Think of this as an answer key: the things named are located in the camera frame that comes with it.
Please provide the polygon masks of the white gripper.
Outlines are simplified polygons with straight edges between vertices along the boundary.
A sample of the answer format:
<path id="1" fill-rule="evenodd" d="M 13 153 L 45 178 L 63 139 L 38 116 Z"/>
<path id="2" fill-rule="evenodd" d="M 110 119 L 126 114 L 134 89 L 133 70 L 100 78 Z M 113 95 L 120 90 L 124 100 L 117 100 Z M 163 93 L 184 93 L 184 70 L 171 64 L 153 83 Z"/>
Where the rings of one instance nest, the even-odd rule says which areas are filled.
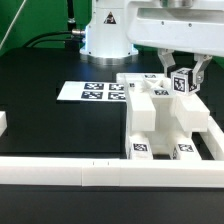
<path id="1" fill-rule="evenodd" d="M 224 0 L 172 1 L 125 0 L 125 33 L 133 44 L 159 48 L 166 77 L 173 50 L 197 53 L 193 83 L 201 84 L 212 56 L 224 57 Z"/>

